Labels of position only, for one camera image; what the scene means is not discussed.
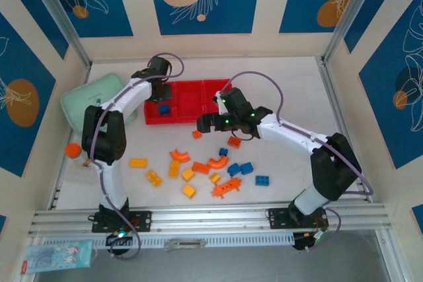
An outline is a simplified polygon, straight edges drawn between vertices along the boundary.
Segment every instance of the yellow cube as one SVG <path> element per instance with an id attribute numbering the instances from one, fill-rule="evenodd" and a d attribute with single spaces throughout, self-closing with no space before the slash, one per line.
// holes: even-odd
<path id="1" fill-rule="evenodd" d="M 179 161 L 177 161 L 177 160 L 173 160 L 172 162 L 171 162 L 171 168 L 169 169 L 169 176 L 171 177 L 171 178 L 176 178 L 176 177 L 178 177 L 178 174 L 179 174 Z"/>
<path id="2" fill-rule="evenodd" d="M 146 168 L 148 160 L 147 159 L 130 159 L 131 168 Z"/>
<path id="3" fill-rule="evenodd" d="M 154 186 L 160 185 L 161 178 L 153 170 L 149 171 L 146 176 Z"/>
<path id="4" fill-rule="evenodd" d="M 220 175 L 218 173 L 213 173 L 209 179 L 216 184 L 220 180 Z"/>
<path id="5" fill-rule="evenodd" d="M 184 188 L 182 189 L 182 192 L 189 198 L 192 198 L 194 195 L 196 195 L 196 189 L 188 184 L 184 186 Z"/>
<path id="6" fill-rule="evenodd" d="M 183 173 L 182 173 L 182 178 L 186 181 L 191 180 L 193 177 L 195 177 L 196 173 L 192 170 L 192 168 L 187 168 Z"/>

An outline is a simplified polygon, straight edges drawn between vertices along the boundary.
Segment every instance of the bottle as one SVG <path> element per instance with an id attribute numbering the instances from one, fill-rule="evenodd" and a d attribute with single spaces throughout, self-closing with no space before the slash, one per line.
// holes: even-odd
<path id="1" fill-rule="evenodd" d="M 90 160 L 85 156 L 81 146 L 75 142 L 66 146 L 65 153 L 73 162 L 79 165 L 88 166 L 90 164 Z"/>

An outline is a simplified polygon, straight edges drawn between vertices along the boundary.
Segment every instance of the red tray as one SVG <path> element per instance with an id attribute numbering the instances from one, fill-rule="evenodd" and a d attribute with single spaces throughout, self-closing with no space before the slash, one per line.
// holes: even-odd
<path id="1" fill-rule="evenodd" d="M 198 117 L 208 112 L 217 112 L 217 106 L 212 100 L 218 90 L 221 90 L 229 79 L 206 79 L 203 81 L 168 82 L 171 87 L 172 99 L 160 102 L 144 103 L 144 116 L 147 125 L 163 123 L 195 122 Z M 171 112 L 160 115 L 159 105 L 167 104 Z"/>

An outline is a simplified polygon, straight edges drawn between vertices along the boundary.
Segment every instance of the orange lego brick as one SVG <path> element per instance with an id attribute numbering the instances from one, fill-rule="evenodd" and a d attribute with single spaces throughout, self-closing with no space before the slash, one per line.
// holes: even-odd
<path id="1" fill-rule="evenodd" d="M 177 160 L 173 160 L 171 162 L 171 168 L 169 169 L 169 176 L 171 178 L 177 178 L 179 174 L 179 166 L 180 162 Z"/>
<path id="2" fill-rule="evenodd" d="M 210 171 L 210 167 L 208 165 L 205 165 L 199 162 L 194 162 L 194 164 L 192 165 L 192 169 L 196 172 L 200 172 L 204 174 L 208 174 Z"/>
<path id="3" fill-rule="evenodd" d="M 154 172 L 153 170 L 150 170 L 146 174 L 148 180 L 153 183 L 154 186 L 159 186 L 161 183 L 161 178 Z"/>
<path id="4" fill-rule="evenodd" d="M 179 161 L 179 162 L 188 162 L 191 160 L 190 155 L 188 152 L 179 153 L 178 149 L 175 149 L 174 151 L 170 152 L 172 159 Z"/>
<path id="5" fill-rule="evenodd" d="M 193 131 L 192 132 L 192 136 L 194 137 L 194 139 L 199 139 L 201 138 L 203 135 L 201 134 L 201 132 L 199 132 L 198 130 Z"/>
<path id="6" fill-rule="evenodd" d="M 225 155 L 222 155 L 219 160 L 210 159 L 207 165 L 210 168 L 214 168 L 215 170 L 218 170 L 220 168 L 224 168 L 228 162 L 229 162 L 229 158 Z"/>
<path id="7" fill-rule="evenodd" d="M 196 173 L 191 169 L 191 168 L 187 168 L 183 173 L 182 173 L 182 178 L 186 181 L 191 180 L 193 177 L 195 177 Z"/>
<path id="8" fill-rule="evenodd" d="M 213 173 L 209 179 L 216 185 L 220 180 L 220 175 L 218 173 Z"/>
<path id="9" fill-rule="evenodd" d="M 227 144 L 238 149 L 241 145 L 241 140 L 230 136 L 229 140 L 227 141 Z"/>
<path id="10" fill-rule="evenodd" d="M 146 168 L 147 159 L 130 159 L 130 167 L 132 168 Z"/>
<path id="11" fill-rule="evenodd" d="M 196 189 L 188 184 L 184 186 L 184 188 L 182 189 L 182 192 L 189 198 L 192 198 L 194 195 L 196 195 Z"/>
<path id="12" fill-rule="evenodd" d="M 213 196 L 220 196 L 223 199 L 223 194 L 230 192 L 231 190 L 239 191 L 239 186 L 241 186 L 241 179 L 232 178 L 229 181 L 215 186 L 214 190 L 211 192 Z"/>

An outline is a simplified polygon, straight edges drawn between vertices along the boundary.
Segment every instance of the white table surface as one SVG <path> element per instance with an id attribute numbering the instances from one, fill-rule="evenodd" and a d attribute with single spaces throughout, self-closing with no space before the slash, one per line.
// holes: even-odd
<path id="1" fill-rule="evenodd" d="M 176 60 L 171 60 L 174 73 L 179 70 Z M 285 103 L 281 117 L 314 132 L 332 135 L 338 131 L 330 108 L 325 88 L 314 57 L 271 57 L 233 59 L 187 59 L 186 71 L 178 80 L 229 78 L 240 71 L 261 71 L 271 76 L 284 91 Z M 130 63 L 94 64 L 89 80 L 107 73 L 117 73 L 123 82 L 130 75 L 145 68 L 146 61 Z M 254 108 L 265 106 L 276 111 L 279 94 L 270 82 L 256 75 L 245 75 L 233 81 L 233 86 L 242 90 Z M 175 206 L 211 205 L 222 203 L 256 203 L 268 201 L 291 201 L 303 188 L 311 183 L 309 157 L 300 157 L 281 144 L 254 139 L 243 141 L 239 149 L 227 145 L 230 133 L 212 132 L 195 140 L 192 131 L 195 123 L 172 125 L 145 124 L 143 104 L 138 108 L 138 117 L 126 128 L 127 147 L 122 157 L 124 186 L 130 199 L 130 206 Z M 81 136 L 75 135 L 80 142 Z M 207 163 L 213 157 L 218 159 L 221 147 L 229 149 L 229 164 L 251 162 L 254 172 L 243 179 L 240 191 L 232 191 L 222 200 L 212 197 L 213 184 L 204 174 L 197 173 L 189 182 L 196 189 L 196 195 L 189 199 L 182 194 L 185 181 L 179 176 L 169 178 L 171 156 L 169 151 L 188 151 L 191 161 L 182 163 L 180 173 L 192 166 L 194 161 Z M 147 158 L 146 169 L 130 168 L 130 158 Z M 154 170 L 163 182 L 154 187 L 145 177 Z M 210 170 L 221 174 L 221 181 L 229 179 L 226 168 Z M 270 186 L 255 186 L 256 175 L 268 175 Z M 350 190 L 357 190 L 353 184 Z M 77 166 L 67 161 L 60 186 L 57 209 L 97 208 L 101 192 L 94 168 Z"/>

